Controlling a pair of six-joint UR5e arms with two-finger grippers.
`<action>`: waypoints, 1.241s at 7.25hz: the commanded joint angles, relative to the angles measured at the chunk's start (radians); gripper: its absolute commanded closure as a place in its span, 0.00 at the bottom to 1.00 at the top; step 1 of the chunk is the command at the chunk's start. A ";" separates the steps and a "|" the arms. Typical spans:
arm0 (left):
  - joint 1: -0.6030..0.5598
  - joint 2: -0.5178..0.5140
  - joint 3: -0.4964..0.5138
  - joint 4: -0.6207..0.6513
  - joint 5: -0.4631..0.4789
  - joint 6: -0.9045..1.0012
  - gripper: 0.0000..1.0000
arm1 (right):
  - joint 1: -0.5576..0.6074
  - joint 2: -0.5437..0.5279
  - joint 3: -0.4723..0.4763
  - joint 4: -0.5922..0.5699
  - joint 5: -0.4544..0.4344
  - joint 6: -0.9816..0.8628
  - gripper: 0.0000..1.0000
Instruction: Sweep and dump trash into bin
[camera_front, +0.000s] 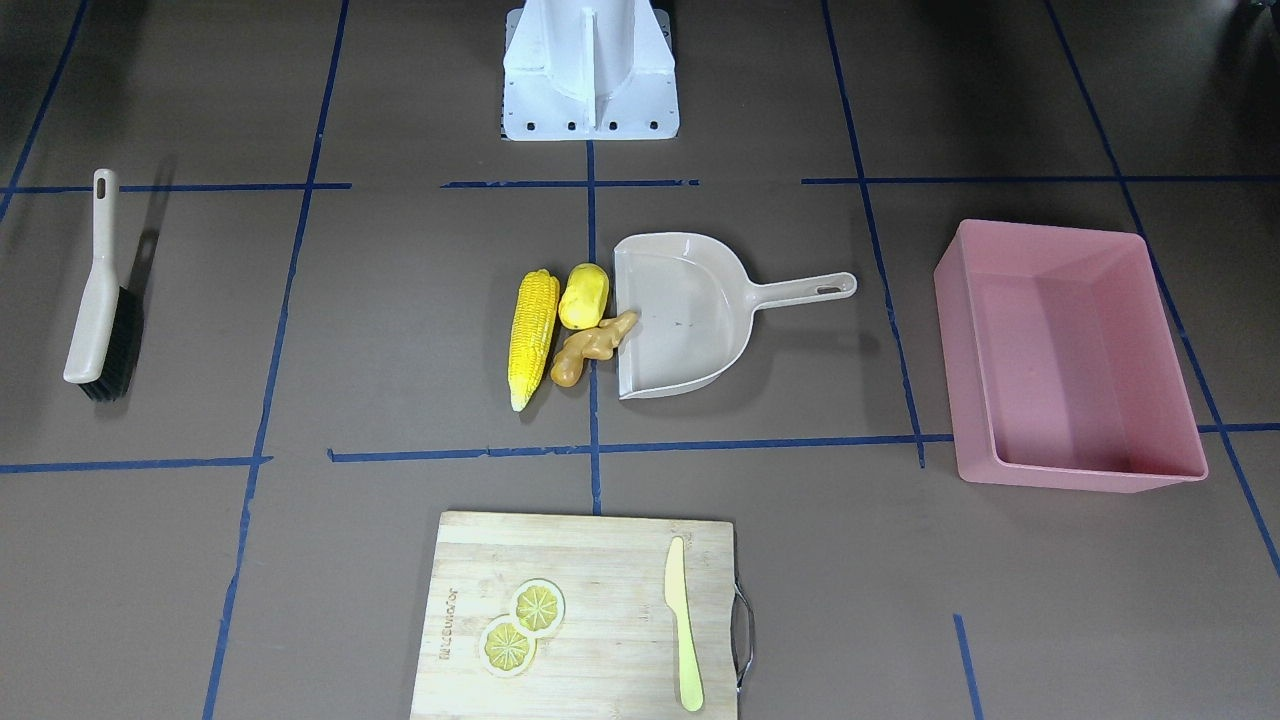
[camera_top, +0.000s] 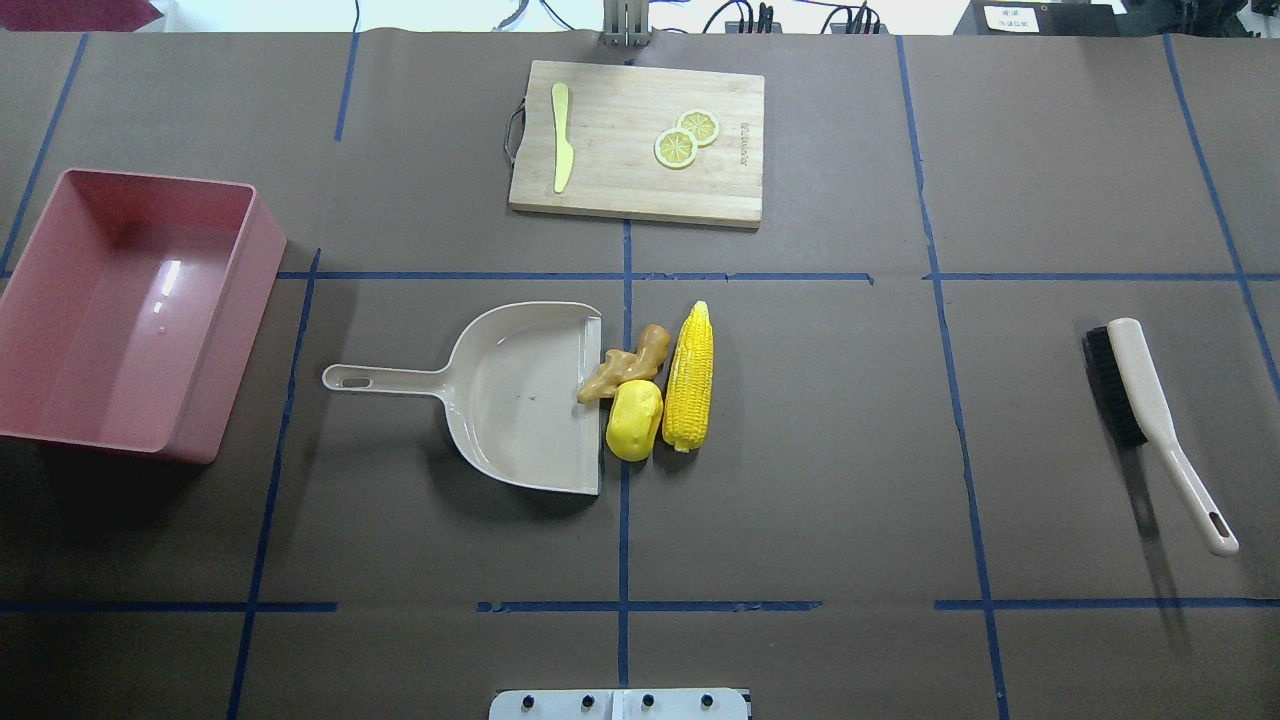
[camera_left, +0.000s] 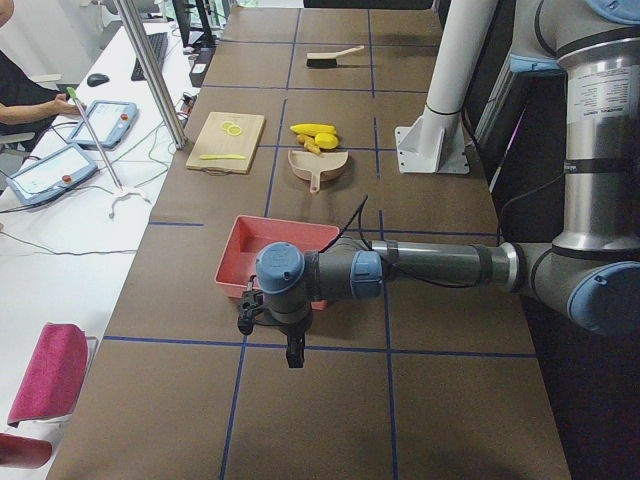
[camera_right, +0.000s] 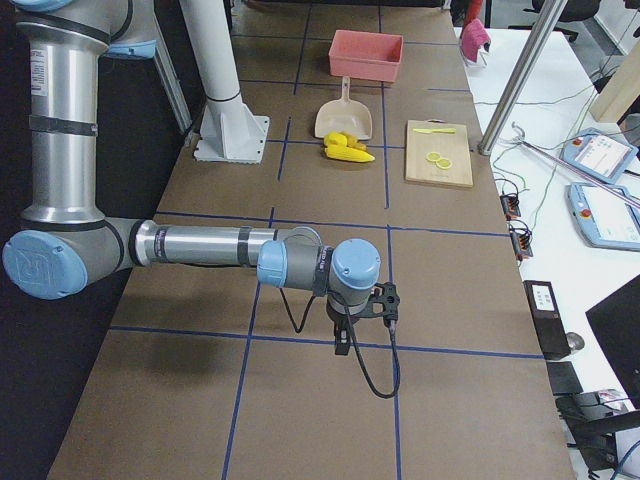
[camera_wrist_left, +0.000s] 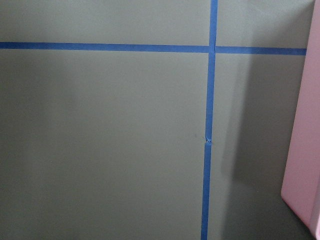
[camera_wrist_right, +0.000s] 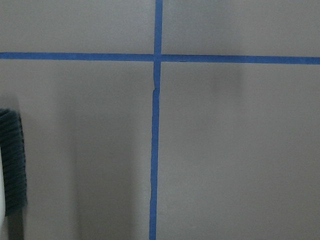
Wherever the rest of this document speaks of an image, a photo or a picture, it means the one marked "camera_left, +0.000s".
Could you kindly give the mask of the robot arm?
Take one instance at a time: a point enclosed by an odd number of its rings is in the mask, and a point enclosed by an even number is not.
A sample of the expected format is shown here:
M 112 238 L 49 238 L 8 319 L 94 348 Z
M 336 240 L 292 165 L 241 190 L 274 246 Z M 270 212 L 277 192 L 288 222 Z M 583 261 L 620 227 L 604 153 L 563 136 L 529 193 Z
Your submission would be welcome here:
M 371 240 L 339 230 L 321 240 L 270 233 L 257 245 L 238 327 L 280 330 L 286 359 L 304 364 L 314 303 L 378 296 L 397 278 L 426 284 L 406 305 L 456 308 L 486 285 L 536 299 L 582 329 L 605 336 L 639 328 L 639 239 L 631 226 L 631 171 L 639 144 L 638 5 L 612 16 L 602 2 L 523 1 L 514 38 L 533 49 L 533 70 L 568 75 L 563 232 L 550 242 L 505 242 L 488 196 L 471 189 L 461 111 L 496 10 L 455 1 L 447 23 L 429 3 L 318 2 L 300 10 L 241 9 L 229 37 L 254 48 L 280 92 L 295 131 L 345 142 L 318 153 L 313 187 L 330 179 L 331 155 L 381 159 L 390 181 Z

